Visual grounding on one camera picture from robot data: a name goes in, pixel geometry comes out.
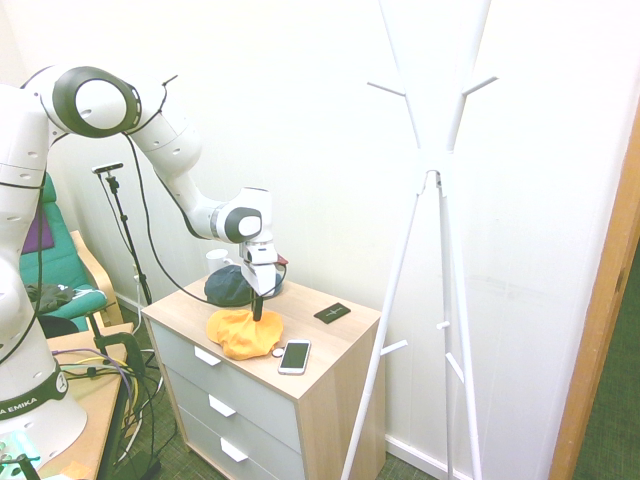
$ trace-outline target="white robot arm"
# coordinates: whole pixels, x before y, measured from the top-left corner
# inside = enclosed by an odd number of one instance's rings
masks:
[[[91,138],[128,134],[182,211],[189,231],[198,238],[239,244],[245,279],[258,295],[272,294],[278,254],[271,233],[271,194],[243,188],[229,202],[202,195],[189,174],[202,145],[195,127],[164,84],[126,80],[94,67],[56,66],[38,73],[25,90],[40,98],[58,136],[61,131]]]
[[[67,395],[19,273],[47,153],[63,133],[129,135],[193,235],[239,244],[242,273],[257,304],[275,291],[279,261],[269,192],[244,188],[233,200],[218,202],[196,187],[189,171],[200,155],[200,137],[165,84],[125,81],[93,67],[50,67],[22,89],[0,85],[0,458],[18,446],[18,453],[40,457],[37,468],[73,443],[87,419]],[[0,480],[6,475],[0,466]]]

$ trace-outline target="yellow cloth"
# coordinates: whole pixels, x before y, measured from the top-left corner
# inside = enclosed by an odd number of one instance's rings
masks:
[[[218,310],[207,322],[207,337],[234,360],[266,355],[280,341],[282,317],[263,312],[259,322],[249,310]]]

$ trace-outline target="black cap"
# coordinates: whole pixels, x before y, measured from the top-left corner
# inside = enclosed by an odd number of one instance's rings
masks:
[[[276,296],[282,289],[281,276],[276,274]],[[238,265],[228,265],[213,272],[204,285],[207,301],[218,307],[242,307],[251,303],[251,286]]]

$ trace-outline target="smartphone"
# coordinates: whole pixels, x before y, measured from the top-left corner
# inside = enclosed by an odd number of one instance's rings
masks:
[[[280,360],[278,373],[282,375],[302,375],[307,368],[311,342],[309,340],[289,340]]]

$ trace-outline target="white drawer handle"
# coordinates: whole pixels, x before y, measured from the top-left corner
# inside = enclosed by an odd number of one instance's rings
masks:
[[[236,411],[233,408],[231,408],[228,405],[225,405],[216,397],[212,397],[211,395],[209,395],[209,406],[213,408],[215,411],[217,411],[220,415],[224,415],[225,417],[230,417],[231,415],[236,413]]]
[[[249,458],[236,447],[227,442],[224,438],[220,438],[220,446],[222,447],[222,451],[233,458],[236,462],[241,462]]]
[[[213,355],[211,355],[210,353],[205,352],[204,350],[202,350],[201,348],[198,347],[193,347],[196,350],[196,357],[198,357],[200,360],[202,360],[204,363],[211,365],[212,367],[214,365],[217,365],[220,363],[220,359],[217,357],[214,357]]]

